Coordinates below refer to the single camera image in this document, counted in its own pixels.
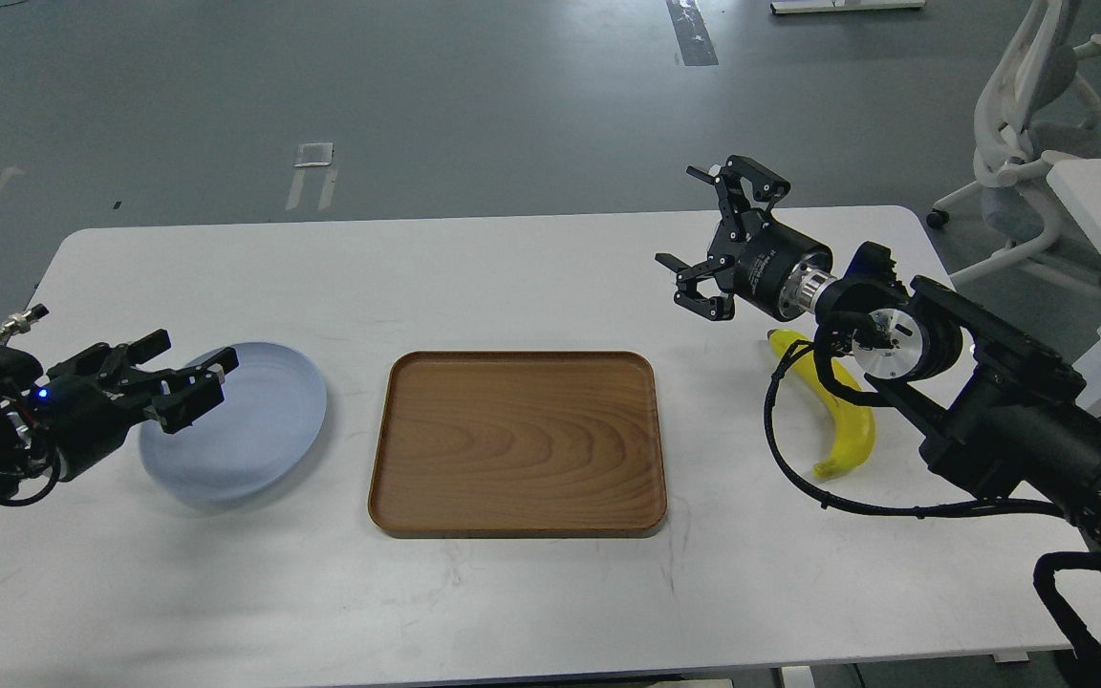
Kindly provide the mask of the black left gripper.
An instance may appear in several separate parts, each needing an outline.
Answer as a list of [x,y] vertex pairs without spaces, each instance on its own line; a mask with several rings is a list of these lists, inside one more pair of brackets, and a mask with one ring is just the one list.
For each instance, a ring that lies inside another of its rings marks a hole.
[[239,365],[236,350],[214,350],[183,369],[137,370],[170,347],[168,331],[156,330],[121,345],[98,341],[47,369],[32,405],[59,481],[86,473],[145,419],[174,435],[224,402],[226,378]]

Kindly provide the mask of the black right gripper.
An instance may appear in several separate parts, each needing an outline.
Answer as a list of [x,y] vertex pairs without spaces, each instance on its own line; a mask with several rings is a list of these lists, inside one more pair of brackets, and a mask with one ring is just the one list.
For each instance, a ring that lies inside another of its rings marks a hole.
[[[773,209],[791,192],[791,182],[760,162],[730,156],[715,171],[686,166],[694,179],[717,193],[721,212],[721,254],[687,265],[667,252],[655,254],[676,275],[674,302],[708,321],[734,318],[733,297],[780,323],[805,312],[796,282],[804,269],[831,270],[833,253],[820,241],[773,218]],[[721,295],[704,296],[700,283],[721,277]]]

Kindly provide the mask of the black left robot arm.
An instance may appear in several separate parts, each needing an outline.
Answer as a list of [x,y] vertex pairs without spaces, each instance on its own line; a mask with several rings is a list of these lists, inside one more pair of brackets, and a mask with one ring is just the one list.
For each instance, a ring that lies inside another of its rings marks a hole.
[[178,434],[222,404],[226,378],[239,367],[231,347],[200,364],[148,371],[166,352],[166,330],[123,345],[92,345],[44,369],[10,340],[47,314],[43,305],[0,325],[0,506],[36,504],[117,452],[128,432],[153,421]]

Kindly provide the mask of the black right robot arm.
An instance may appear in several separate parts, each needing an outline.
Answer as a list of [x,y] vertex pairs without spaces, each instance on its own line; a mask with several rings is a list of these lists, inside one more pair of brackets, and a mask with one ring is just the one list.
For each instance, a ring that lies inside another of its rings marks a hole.
[[[770,378],[762,411],[770,454],[819,505],[870,517],[974,518],[1037,513],[1067,520],[1095,552],[1051,552],[1034,566],[1034,589],[1076,660],[1101,663],[1101,643],[1065,596],[1057,574],[1101,574],[1101,419],[1076,405],[1084,379],[1042,345],[934,279],[901,282],[887,247],[865,241],[842,275],[831,249],[782,223],[791,184],[759,162],[731,156],[717,170],[687,168],[716,192],[720,219],[704,262],[656,260],[676,279],[674,301],[711,321],[735,299],[780,323],[808,314],[810,341],[792,341]],[[892,408],[922,432],[931,473],[969,495],[960,504],[860,504],[808,484],[774,435],[782,378],[809,358],[824,392],[860,408]]]

